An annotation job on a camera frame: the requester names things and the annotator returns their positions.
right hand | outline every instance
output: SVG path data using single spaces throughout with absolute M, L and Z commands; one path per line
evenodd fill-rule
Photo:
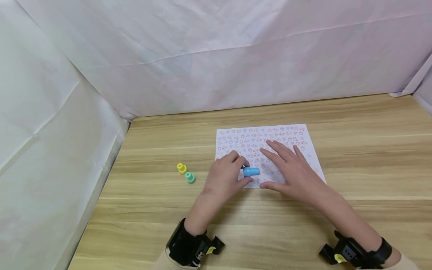
M 337 195 L 312 170 L 296 145 L 293 153 L 277 141 L 267 140 L 266 142 L 277 154 L 263 148 L 260 151 L 278 167 L 285 178 L 285 183 L 264 182 L 260 188 L 278 191 L 312 207 L 319 207 L 328 198 Z

wooden table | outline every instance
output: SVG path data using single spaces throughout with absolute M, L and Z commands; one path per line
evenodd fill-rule
M 432 269 L 432 118 L 410 96 L 389 95 L 136 118 L 69 269 L 150 269 L 203 187 L 216 129 L 296 123 L 307 124 L 328 184 Z M 332 226 L 272 191 L 243 190 L 209 235 L 227 246 L 202 269 L 343 269 L 318 257 L 335 243 Z

yellow label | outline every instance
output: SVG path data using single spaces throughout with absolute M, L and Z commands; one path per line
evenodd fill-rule
M 213 250 L 215 250 L 215 249 L 216 249 L 215 247 L 210 247 L 209 250 L 207 250 L 206 255 L 211 254 L 213 252 Z
M 345 258 L 340 255 L 340 254 L 335 254 L 334 255 L 334 259 L 338 262 L 338 263 L 346 263 Z

forearm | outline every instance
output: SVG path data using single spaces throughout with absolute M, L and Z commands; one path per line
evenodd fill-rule
M 221 207 L 220 203 L 211 199 L 211 195 L 200 194 L 184 221 L 184 228 L 194 236 L 205 233 L 213 217 L 219 212 Z
M 316 207 L 345 237 L 354 238 L 366 251 L 376 251 L 381 246 L 381 236 L 340 195 Z M 400 261 L 400 252 L 393 248 L 384 267 Z

printed pattern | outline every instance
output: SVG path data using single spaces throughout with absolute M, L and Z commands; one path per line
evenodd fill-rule
M 253 176 L 254 181 L 245 188 L 259 188 L 260 184 L 266 181 L 284 183 L 285 180 L 279 169 L 260 151 L 262 147 L 275 152 L 265 140 L 276 140 L 291 150 L 294 145 L 297 145 L 311 168 L 326 182 L 306 124 L 218 129 L 216 159 L 235 150 L 249 161 L 251 167 L 260 168 L 261 174 Z M 238 179 L 243 177 L 241 170 Z

